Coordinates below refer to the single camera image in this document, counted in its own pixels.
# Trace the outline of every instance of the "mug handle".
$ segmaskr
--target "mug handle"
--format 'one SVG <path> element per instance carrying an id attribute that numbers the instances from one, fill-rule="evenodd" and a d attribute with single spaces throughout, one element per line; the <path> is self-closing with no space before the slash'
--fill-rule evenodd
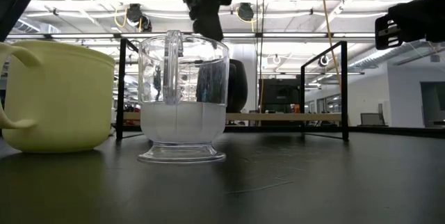
<path id="1" fill-rule="evenodd" d="M 179 58 L 183 54 L 181 31 L 167 31 L 164 46 L 164 77 L 163 97 L 167 105 L 177 105 L 180 97 L 178 94 L 178 66 Z"/>
<path id="2" fill-rule="evenodd" d="M 26 67 L 38 67 L 42 65 L 42 61 L 33 55 L 29 50 L 23 47 L 14 47 L 0 42 L 0 68 L 3 69 L 3 65 L 6 62 L 7 57 L 14 55 L 18 58 Z M 0 128 L 2 129 L 23 129 L 32 127 L 37 122 L 35 120 L 18 120 L 13 122 L 6 116 L 3 107 L 0 106 Z"/>

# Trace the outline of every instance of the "pitcher base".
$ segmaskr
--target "pitcher base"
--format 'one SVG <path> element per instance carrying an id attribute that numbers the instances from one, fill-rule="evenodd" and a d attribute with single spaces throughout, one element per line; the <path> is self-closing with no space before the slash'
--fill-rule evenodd
<path id="1" fill-rule="evenodd" d="M 154 163 L 209 163 L 224 161 L 225 154 L 214 150 L 211 144 L 154 143 L 138 160 Z"/>

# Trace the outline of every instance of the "yellow mug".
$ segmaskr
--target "yellow mug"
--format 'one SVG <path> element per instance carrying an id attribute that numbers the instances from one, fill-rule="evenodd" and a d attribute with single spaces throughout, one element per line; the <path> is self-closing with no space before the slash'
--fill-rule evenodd
<path id="1" fill-rule="evenodd" d="M 110 131 L 115 61 L 60 42 L 0 43 L 0 67 L 11 56 L 0 128 L 23 152 L 76 152 Z"/>

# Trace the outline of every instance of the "monitor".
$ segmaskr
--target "monitor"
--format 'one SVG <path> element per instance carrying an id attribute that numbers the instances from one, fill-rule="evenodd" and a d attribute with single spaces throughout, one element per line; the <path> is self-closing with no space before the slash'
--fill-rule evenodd
<path id="1" fill-rule="evenodd" d="M 264 87 L 262 104 L 298 104 L 300 103 L 300 79 L 263 79 L 259 84 L 259 101 Z"/>
<path id="2" fill-rule="evenodd" d="M 379 113 L 362 113 L 360 114 L 362 119 L 362 126 L 384 126 L 385 120 L 383 115 Z"/>

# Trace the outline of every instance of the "water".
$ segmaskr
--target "water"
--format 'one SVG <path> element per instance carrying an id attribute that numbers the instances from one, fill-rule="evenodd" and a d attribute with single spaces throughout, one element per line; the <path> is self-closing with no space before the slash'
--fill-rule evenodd
<path id="1" fill-rule="evenodd" d="M 225 105 L 203 102 L 145 102 L 141 128 L 155 143 L 210 143 L 225 128 Z"/>

